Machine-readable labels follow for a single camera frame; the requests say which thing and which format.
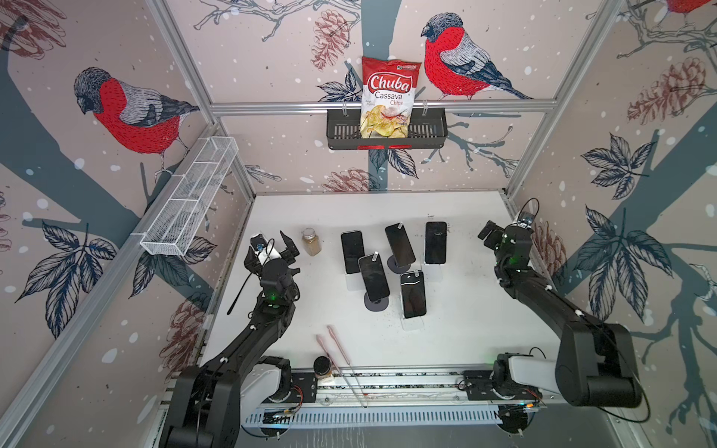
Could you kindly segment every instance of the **red and white chip bag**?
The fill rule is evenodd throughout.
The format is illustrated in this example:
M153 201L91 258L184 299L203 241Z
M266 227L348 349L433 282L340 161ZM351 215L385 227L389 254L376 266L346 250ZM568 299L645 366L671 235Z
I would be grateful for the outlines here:
M407 137L421 63L370 57L361 61L364 65L361 137Z

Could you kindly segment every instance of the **wallpaper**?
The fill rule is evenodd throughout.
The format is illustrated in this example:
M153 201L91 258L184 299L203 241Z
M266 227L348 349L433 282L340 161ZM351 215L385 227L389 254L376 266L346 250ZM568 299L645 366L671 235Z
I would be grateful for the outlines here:
M185 257L137 260L33 421L23 447L139 447L173 373L194 359L247 202L228 175Z
M628 3L516 204L560 291L630 330L652 445L714 447L717 8Z
M0 10L4 411L205 123L142 1Z
M600 1L517 0L500 7L466 0L168 3L212 100L242 103L319 101L329 90L333 100L356 99L356 90L331 83L344 83L347 65L361 74L364 55L423 62L417 90L426 89L428 100L477 92L476 98L550 98ZM454 29L445 31L449 22ZM466 60L453 68L440 62L440 52L461 42ZM477 63L468 57L476 47L487 54L480 73L475 65L461 67ZM470 85L463 90L468 95L456 96L448 87L456 82Z
M326 115L222 122L262 194L504 188L542 117L447 114L448 138L436 150L333 151L326 143Z

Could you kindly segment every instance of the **pine cone illustration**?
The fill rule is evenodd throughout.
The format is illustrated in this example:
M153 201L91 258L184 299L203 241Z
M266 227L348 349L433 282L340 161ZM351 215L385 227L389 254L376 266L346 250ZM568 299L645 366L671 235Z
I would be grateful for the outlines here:
M331 172L327 184L321 184L326 191L370 191L371 187L378 188L378 183L369 173L358 168L349 168L348 171Z
M647 124L658 118L664 121L668 114L679 115L705 90L705 64L696 57L671 65L649 89L637 96L635 104L627 107L627 120L640 119Z
M48 0L0 0L0 39L11 30L15 21L27 21L17 30L9 50L18 56L42 59L55 45L65 46L64 29L58 19L67 16Z
M327 64L334 65L348 47L348 23L338 11L322 11L314 24L314 34L311 63L323 71Z
M533 244L545 262L553 281L562 285L565 281L565 261L568 259L563 239L550 230L550 224L545 221L536 227Z
M162 366L169 368L165 382L171 379L172 373L184 370L191 363L196 337L204 323L204 311L189 300L185 300L172 315L169 324L171 332L167 335L169 342L159 353L164 358Z

